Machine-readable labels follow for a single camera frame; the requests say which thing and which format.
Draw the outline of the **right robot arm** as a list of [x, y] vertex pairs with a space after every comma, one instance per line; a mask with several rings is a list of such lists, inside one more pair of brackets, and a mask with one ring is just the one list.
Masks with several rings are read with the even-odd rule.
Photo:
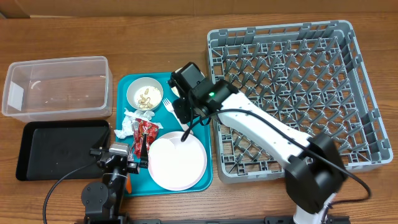
[[331, 137], [314, 137], [280, 122], [258, 108], [226, 80], [203, 79], [184, 84], [169, 80], [179, 98], [172, 105], [183, 123], [216, 118], [243, 134], [276, 160], [285, 171], [285, 186], [297, 209], [293, 223], [326, 223], [326, 213], [347, 179], [346, 169]]

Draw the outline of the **pink round plate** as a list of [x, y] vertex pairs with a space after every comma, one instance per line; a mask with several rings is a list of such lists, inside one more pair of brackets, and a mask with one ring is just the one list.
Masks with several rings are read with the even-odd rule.
[[187, 190], [197, 184], [207, 168], [207, 153], [198, 138], [173, 131], [156, 139], [148, 152], [152, 180], [166, 190]]

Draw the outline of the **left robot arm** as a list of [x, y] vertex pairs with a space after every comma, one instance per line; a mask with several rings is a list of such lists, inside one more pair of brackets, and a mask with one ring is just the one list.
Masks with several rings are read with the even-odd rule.
[[102, 181], [88, 184], [81, 193], [85, 206], [84, 223], [132, 223], [128, 213], [120, 212], [129, 174], [138, 174], [148, 167], [146, 141], [141, 146], [141, 160], [129, 160], [130, 145], [122, 142], [109, 143], [104, 134], [90, 149], [96, 165], [104, 170]]

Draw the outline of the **white plastic fork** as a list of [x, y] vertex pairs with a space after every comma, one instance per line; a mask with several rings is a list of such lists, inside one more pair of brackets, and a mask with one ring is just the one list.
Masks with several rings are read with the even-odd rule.
[[172, 115], [174, 115], [175, 119], [177, 120], [177, 122], [179, 123], [179, 125], [181, 126], [181, 128], [182, 128], [184, 131], [186, 131], [186, 130], [189, 128], [189, 126], [188, 126], [187, 124], [182, 124], [182, 123], [180, 122], [179, 118], [178, 118], [177, 115], [175, 114], [175, 111], [174, 111], [174, 108], [173, 108], [173, 106], [172, 106], [172, 103], [171, 103], [167, 98], [164, 98], [164, 99], [162, 100], [162, 103], [163, 103], [163, 105], [165, 106], [166, 110], [167, 110], [169, 113], [171, 113]]

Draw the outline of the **white napkin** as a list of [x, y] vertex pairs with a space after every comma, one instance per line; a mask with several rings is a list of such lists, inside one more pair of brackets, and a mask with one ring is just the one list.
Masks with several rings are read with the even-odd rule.
[[132, 112], [125, 108], [124, 115], [125, 117], [122, 121], [122, 128], [114, 130], [116, 137], [119, 139], [125, 139], [126, 137], [132, 136], [134, 134], [133, 123], [136, 119], [142, 119], [144, 121], [149, 121], [150, 123], [152, 123], [152, 118], [155, 116], [155, 113], [153, 111], [139, 110]]

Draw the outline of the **red snack wrapper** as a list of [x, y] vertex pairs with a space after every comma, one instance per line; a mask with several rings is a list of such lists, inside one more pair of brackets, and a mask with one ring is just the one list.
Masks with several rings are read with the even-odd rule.
[[132, 127], [134, 133], [134, 154], [140, 159], [144, 154], [143, 146], [149, 151], [150, 145], [155, 141], [159, 133], [159, 127], [150, 121], [139, 118], [134, 120]]

